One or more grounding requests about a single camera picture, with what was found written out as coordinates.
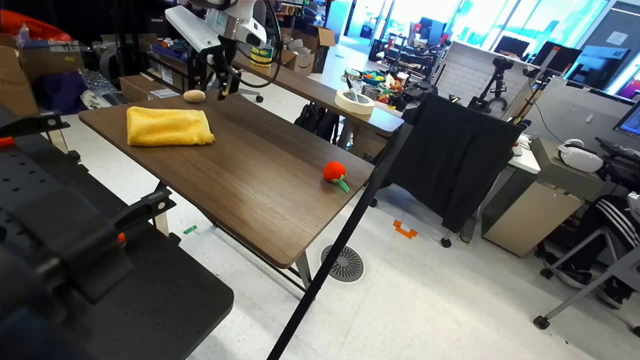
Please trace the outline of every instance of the person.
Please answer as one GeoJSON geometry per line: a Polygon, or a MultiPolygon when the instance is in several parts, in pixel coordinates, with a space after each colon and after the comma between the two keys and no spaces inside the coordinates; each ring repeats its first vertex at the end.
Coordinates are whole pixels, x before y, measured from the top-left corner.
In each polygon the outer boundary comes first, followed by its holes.
{"type": "MultiPolygon", "coordinates": [[[[604,195],[591,203],[580,220],[576,233],[576,244],[586,239],[598,228],[608,225],[611,232],[627,250],[640,245],[640,200],[631,193],[627,198],[616,195],[604,195]]],[[[583,289],[591,282],[591,269],[596,259],[607,248],[604,235],[598,235],[578,250],[552,272],[567,285],[583,289]]],[[[548,268],[559,258],[547,252],[543,258],[548,268]]],[[[621,309],[624,300],[628,300],[634,290],[624,282],[611,277],[598,292],[598,298],[614,309],[621,309]]]]}

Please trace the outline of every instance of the tiled floor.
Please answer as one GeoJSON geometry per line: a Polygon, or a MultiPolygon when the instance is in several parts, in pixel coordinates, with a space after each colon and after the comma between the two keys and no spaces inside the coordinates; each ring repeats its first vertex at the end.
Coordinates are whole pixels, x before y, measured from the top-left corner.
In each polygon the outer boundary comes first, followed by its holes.
{"type": "MultiPolygon", "coordinates": [[[[312,77],[340,85],[332,74],[363,64],[365,55],[338,46],[330,51],[324,74],[312,77]]],[[[289,121],[305,104],[277,86],[262,93],[262,106],[289,121]]],[[[69,121],[68,145],[80,152],[93,176],[130,203],[152,191],[153,176],[77,118],[69,121]]],[[[178,206],[168,213],[171,230],[180,233],[194,224],[200,230],[183,235],[181,246],[236,294],[233,311],[190,360],[265,359],[298,303],[293,295],[300,294],[192,205],[173,198],[178,206]]],[[[312,271],[358,199],[309,248],[312,271]]],[[[480,238],[444,249],[438,243],[445,232],[440,219],[404,190],[391,186],[378,199],[349,241],[365,261],[364,276],[352,284],[325,282],[283,359],[638,358],[640,339],[627,323],[640,325],[640,295],[621,311],[588,297],[553,319],[548,330],[537,330],[531,320],[573,293],[557,279],[539,276],[538,259],[516,258],[480,238]],[[394,231],[395,219],[419,235],[401,236],[394,231]]]]}

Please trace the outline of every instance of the masking tape roll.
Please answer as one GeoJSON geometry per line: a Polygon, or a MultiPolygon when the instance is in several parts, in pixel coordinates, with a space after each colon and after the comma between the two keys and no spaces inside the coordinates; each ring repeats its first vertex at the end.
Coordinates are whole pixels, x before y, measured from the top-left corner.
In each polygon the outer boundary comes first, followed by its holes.
{"type": "Polygon", "coordinates": [[[370,115],[376,107],[374,101],[362,94],[357,94],[358,99],[353,98],[349,90],[338,90],[335,93],[335,104],[351,113],[370,115]]]}

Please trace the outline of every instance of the yellow towel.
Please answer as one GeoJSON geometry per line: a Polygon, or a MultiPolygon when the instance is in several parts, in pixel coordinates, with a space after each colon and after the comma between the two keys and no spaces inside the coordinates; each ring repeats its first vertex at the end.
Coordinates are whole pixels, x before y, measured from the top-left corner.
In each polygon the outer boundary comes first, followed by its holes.
{"type": "Polygon", "coordinates": [[[216,141],[201,110],[127,109],[127,143],[133,146],[204,145],[216,141]]]}

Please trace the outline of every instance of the chair wheel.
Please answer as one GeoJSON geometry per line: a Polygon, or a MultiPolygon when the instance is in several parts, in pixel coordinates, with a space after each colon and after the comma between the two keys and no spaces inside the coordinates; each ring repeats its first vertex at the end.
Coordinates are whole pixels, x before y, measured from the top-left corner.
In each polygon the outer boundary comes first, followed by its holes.
{"type": "Polygon", "coordinates": [[[544,268],[540,270],[540,275],[544,276],[545,278],[547,278],[547,280],[549,280],[554,276],[554,273],[551,272],[551,270],[544,268]]]}
{"type": "Polygon", "coordinates": [[[545,317],[544,317],[544,316],[542,316],[542,315],[539,315],[538,317],[536,317],[536,318],[533,320],[533,325],[535,325],[535,326],[536,326],[537,328],[539,328],[540,330],[544,330],[544,329],[546,329],[547,327],[549,327],[549,325],[551,325],[551,324],[549,323],[549,320],[547,320],[547,318],[545,318],[545,317]]]}

